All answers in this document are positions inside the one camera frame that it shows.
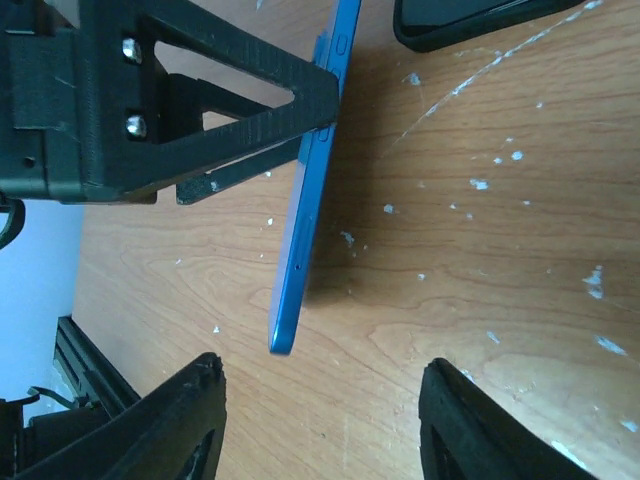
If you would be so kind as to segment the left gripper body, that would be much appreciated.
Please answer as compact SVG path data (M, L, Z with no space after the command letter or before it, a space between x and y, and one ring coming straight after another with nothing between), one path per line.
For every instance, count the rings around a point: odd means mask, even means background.
M89 202L75 28L44 1L1 4L1 202Z

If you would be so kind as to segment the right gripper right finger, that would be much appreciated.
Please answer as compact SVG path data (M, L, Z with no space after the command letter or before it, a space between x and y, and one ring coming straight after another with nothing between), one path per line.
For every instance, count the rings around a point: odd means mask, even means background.
M424 369L420 455L426 479L592 479L444 358Z

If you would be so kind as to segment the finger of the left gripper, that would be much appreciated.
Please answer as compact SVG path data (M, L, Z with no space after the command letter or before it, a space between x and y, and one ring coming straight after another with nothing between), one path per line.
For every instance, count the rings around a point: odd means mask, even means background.
M79 5L83 187L90 198L157 191L332 123L337 78L189 1ZM218 85L170 74L163 42L289 90L271 108Z
M203 115L218 113L233 120L266 111L268 107L202 79L182 74L167 76L167 138L174 140L203 130ZM192 205L257 177L298 157L301 139L196 175L176 185L176 201Z

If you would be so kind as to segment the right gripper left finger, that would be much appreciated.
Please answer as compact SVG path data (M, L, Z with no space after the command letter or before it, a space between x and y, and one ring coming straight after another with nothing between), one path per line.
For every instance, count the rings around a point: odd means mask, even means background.
M17 479L213 479L226 426L226 380L206 352L133 406L30 420L14 442Z

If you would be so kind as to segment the blue phone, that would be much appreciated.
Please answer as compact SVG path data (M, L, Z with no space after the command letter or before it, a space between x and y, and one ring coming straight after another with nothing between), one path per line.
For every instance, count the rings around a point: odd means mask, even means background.
M340 0L317 39L313 62L333 74L344 92L361 3ZM302 136L269 310L268 347L288 355L294 344L336 125Z

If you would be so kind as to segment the black phone case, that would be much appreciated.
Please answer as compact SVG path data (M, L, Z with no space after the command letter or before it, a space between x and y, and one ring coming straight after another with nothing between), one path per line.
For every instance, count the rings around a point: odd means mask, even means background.
M579 0L511 0L524 1L501 13L486 14L476 19L430 29L401 27L397 20L400 1L394 2L393 32L397 41L413 52L427 53L455 45L497 30L508 28L544 16L553 15L580 4Z

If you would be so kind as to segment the black phone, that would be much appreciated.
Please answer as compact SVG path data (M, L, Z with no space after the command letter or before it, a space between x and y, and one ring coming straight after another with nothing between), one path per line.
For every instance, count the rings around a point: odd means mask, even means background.
M401 27L430 29L480 18L486 14L501 13L524 1L493 0L415 0L400 1L397 20Z

